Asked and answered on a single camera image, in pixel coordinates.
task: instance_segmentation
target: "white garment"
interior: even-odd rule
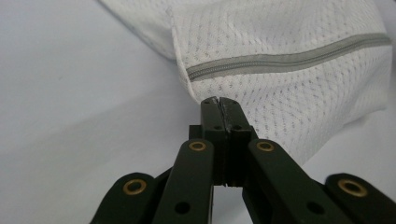
[[[191,97],[235,99],[300,164],[384,108],[391,45],[370,0],[99,0],[177,59]]]

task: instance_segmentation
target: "white mesh fabric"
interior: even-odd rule
[[[259,137],[303,164],[346,122],[383,108],[390,66],[390,47],[361,49],[292,73],[215,77],[191,87],[198,101],[240,102]]]
[[[194,0],[98,0],[146,44],[168,59],[175,59],[171,19],[172,6],[194,3]]]
[[[357,49],[288,73],[191,81],[187,69],[249,55],[308,52],[385,28],[371,0],[99,0],[162,55],[201,102],[238,101],[261,138],[303,164],[345,123],[384,107],[391,46]]]
[[[353,35],[385,33],[366,0],[224,0],[172,9],[174,37],[186,68],[256,54],[292,54]]]

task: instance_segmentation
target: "screw hole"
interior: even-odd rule
[[[192,147],[193,147],[193,148],[200,148],[200,147],[202,147],[202,144],[200,144],[200,143],[195,143],[195,144],[192,145]]]
[[[190,212],[190,204],[189,203],[178,203],[175,206],[175,211],[181,215],[187,214]]]
[[[134,182],[128,186],[129,191],[136,191],[142,188],[142,184],[139,182]]]
[[[351,184],[351,183],[346,183],[346,188],[351,191],[355,191],[355,192],[361,191],[361,189],[358,186]]]
[[[306,207],[308,208],[309,211],[312,213],[315,213],[317,215],[323,215],[324,214],[324,208],[318,204],[318,203],[307,203]]]

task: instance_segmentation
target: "zipper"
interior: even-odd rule
[[[384,34],[354,35],[328,46],[306,52],[283,55],[249,55],[202,63],[187,69],[190,81],[212,77],[267,72],[290,72],[305,69],[348,54],[352,51],[390,45]]]

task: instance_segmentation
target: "hole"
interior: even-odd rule
[[[308,208],[309,211],[311,211],[312,213],[315,213],[317,215],[324,214],[324,208],[318,203],[310,202],[306,205],[306,207]]]
[[[356,197],[365,197],[367,195],[367,189],[364,186],[350,179],[340,179],[338,181],[338,187],[344,192]]]
[[[142,184],[140,182],[134,182],[128,186],[129,191],[135,191],[142,188]]]
[[[189,203],[178,203],[175,206],[175,211],[181,215],[184,215],[190,212],[190,204]]]
[[[234,125],[234,126],[233,126],[233,129],[234,129],[234,130],[241,130],[241,129],[242,129],[242,126],[241,126],[241,125]]]
[[[191,142],[189,148],[195,151],[202,151],[206,149],[206,145],[203,142]]]
[[[142,179],[133,179],[125,183],[122,190],[127,195],[136,195],[146,189],[147,183]]]
[[[268,143],[268,142],[258,142],[257,144],[256,144],[256,147],[259,149],[259,150],[262,150],[262,151],[272,151],[272,150],[274,150],[274,146],[272,145],[272,144],[270,144],[270,143]]]
[[[351,191],[355,191],[355,192],[361,191],[361,189],[358,186],[356,186],[356,185],[354,185],[352,183],[346,183],[346,188],[351,190]]]

